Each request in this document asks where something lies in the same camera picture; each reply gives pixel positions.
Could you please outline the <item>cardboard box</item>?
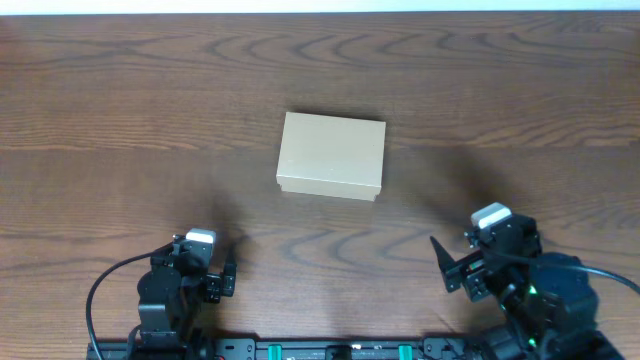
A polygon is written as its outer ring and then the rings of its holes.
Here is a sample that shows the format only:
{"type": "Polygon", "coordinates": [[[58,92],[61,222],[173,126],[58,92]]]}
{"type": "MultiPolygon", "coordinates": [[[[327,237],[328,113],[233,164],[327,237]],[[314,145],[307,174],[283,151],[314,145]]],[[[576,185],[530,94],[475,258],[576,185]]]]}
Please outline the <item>cardboard box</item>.
{"type": "Polygon", "coordinates": [[[386,124],[288,112],[276,181],[290,193],[373,202],[382,188],[386,124]]]}

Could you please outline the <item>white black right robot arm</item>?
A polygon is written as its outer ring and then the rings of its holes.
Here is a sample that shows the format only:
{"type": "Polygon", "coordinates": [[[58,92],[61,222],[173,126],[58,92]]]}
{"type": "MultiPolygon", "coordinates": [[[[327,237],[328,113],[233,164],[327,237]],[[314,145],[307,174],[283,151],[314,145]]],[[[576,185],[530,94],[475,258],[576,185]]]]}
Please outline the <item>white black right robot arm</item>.
{"type": "Polygon", "coordinates": [[[468,337],[465,359],[618,359],[599,331],[599,298],[575,256],[545,252],[536,221],[520,214],[466,233],[474,252],[455,260],[431,244],[448,292],[496,299],[506,322],[468,337]]]}

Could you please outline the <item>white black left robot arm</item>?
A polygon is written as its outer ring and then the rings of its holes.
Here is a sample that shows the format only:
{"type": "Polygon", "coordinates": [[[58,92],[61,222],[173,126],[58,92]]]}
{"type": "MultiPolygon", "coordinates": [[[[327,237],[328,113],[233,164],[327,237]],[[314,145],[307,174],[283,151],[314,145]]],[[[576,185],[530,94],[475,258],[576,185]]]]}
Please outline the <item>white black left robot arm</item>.
{"type": "Polygon", "coordinates": [[[151,270],[138,282],[139,334],[147,352],[208,350],[195,320],[204,303],[234,295],[237,263],[228,253],[223,270],[209,271],[217,235],[192,229],[150,256],[151,270]]]}

